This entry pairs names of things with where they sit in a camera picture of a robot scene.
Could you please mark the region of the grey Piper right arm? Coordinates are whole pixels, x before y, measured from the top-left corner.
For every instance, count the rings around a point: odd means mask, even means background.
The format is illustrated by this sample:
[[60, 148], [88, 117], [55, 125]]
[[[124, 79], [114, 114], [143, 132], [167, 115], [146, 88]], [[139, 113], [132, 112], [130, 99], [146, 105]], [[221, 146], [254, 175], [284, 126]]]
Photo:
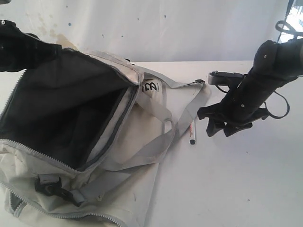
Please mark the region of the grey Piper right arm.
[[292, 35], [285, 43], [265, 41], [257, 50], [253, 66], [246, 74], [212, 71], [208, 84], [220, 89], [227, 86], [224, 98], [207, 107], [199, 108], [200, 120], [208, 118], [208, 137], [223, 131], [229, 137], [239, 131], [249, 129], [253, 122], [273, 115], [267, 107], [261, 107], [280, 87], [295, 81], [303, 75], [303, 34], [289, 23], [280, 20], [277, 31]]

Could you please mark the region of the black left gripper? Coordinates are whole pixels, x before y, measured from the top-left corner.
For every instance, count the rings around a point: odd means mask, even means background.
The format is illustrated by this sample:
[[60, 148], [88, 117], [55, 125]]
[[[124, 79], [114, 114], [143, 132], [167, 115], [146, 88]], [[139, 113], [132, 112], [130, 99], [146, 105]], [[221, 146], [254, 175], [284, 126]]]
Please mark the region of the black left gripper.
[[60, 44], [46, 43], [32, 33], [23, 33], [15, 22], [0, 21], [0, 70], [18, 72], [34, 69], [56, 59], [62, 51]]

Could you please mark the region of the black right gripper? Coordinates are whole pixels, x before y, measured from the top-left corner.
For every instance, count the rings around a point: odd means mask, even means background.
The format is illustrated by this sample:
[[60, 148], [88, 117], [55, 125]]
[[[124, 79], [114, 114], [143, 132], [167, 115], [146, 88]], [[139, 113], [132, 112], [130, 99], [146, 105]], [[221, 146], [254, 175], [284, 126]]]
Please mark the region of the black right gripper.
[[197, 111], [199, 120], [208, 118], [208, 136], [223, 130], [229, 137], [250, 129], [254, 121], [267, 118], [267, 110], [260, 107], [267, 99], [267, 75], [248, 73], [228, 80], [229, 91], [220, 104], [200, 107]]

